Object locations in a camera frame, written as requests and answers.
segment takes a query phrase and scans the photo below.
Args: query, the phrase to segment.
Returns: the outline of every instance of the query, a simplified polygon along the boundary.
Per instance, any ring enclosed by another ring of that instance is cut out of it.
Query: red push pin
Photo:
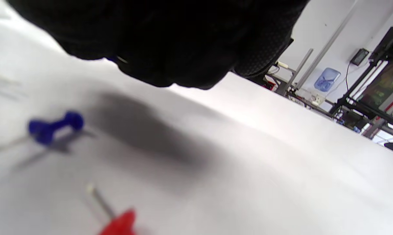
[[[119,217],[116,217],[111,208],[104,201],[101,194],[93,185],[88,186],[88,192],[92,195],[95,201],[105,211],[111,220],[99,235],[135,235],[133,230],[135,211],[133,209],[129,209]]]

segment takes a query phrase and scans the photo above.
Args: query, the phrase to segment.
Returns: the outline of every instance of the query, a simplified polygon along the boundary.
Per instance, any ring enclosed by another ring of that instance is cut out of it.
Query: push pin
[[[107,214],[110,219],[109,224],[99,235],[135,235],[133,230],[135,211],[133,209],[129,209],[119,217],[116,217],[93,184],[88,185],[87,192],[92,196],[102,210],[105,211],[105,214]]]
[[[48,123],[40,119],[33,119],[28,123],[28,132],[30,135],[0,146],[0,151],[22,143],[30,138],[33,138],[36,142],[43,145],[50,145],[53,142],[54,133],[65,126],[71,126],[73,131],[80,131],[84,126],[83,117],[79,113],[69,111],[65,114],[63,119],[56,122]]]

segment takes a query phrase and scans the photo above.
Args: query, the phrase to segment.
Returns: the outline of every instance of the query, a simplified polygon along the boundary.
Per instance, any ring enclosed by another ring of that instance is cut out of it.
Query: screen
[[[358,101],[375,109],[393,93],[393,64],[388,64],[360,95]]]

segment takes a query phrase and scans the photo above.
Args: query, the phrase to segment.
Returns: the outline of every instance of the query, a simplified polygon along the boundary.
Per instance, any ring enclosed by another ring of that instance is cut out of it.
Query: computer monitor
[[[387,112],[393,106],[393,63],[375,77],[357,99],[360,103]]]

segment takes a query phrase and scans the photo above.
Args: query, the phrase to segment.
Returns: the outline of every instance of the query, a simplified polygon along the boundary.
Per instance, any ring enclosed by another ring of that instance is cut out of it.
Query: white table surface
[[[229,74],[155,88],[0,25],[0,144],[32,117],[85,131],[0,153],[0,235],[97,234],[88,182],[138,235],[392,235],[393,152]]]

